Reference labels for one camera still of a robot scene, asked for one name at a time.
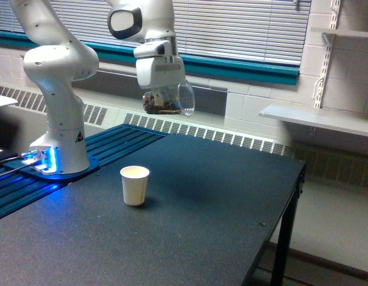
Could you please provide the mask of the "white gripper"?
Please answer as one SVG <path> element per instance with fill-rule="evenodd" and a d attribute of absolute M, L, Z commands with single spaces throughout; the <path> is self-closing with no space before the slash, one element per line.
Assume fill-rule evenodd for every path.
<path fill-rule="evenodd" d="M 185 79 L 183 60 L 169 40 L 144 43 L 134 49 L 134 56 L 141 89 L 177 86 Z"/>

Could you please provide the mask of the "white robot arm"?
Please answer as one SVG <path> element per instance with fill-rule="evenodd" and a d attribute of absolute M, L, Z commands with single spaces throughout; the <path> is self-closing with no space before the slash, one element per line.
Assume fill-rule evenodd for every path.
<path fill-rule="evenodd" d="M 47 131 L 31 143 L 23 164 L 47 176 L 89 168 L 84 104 L 72 84 L 96 74 L 97 53 L 62 23 L 49 1 L 11 1 L 28 38 L 37 44 L 24 56 L 24 71 L 41 90 Z M 117 39 L 138 43 L 137 79 L 149 114 L 183 114 L 181 91 L 187 86 L 179 56 L 171 1 L 111 1 L 107 25 Z"/>

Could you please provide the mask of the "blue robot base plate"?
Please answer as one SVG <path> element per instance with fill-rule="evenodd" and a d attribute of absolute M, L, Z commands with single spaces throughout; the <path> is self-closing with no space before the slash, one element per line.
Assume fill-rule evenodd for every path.
<path fill-rule="evenodd" d="M 90 163 L 89 168 L 77 173 L 55 173 L 51 175 L 45 175 L 29 167 L 19 170 L 19 173 L 24 176 L 43 181 L 74 182 L 95 172 L 100 168 L 98 159 L 96 159 L 94 156 L 88 156 L 88 159 Z"/>

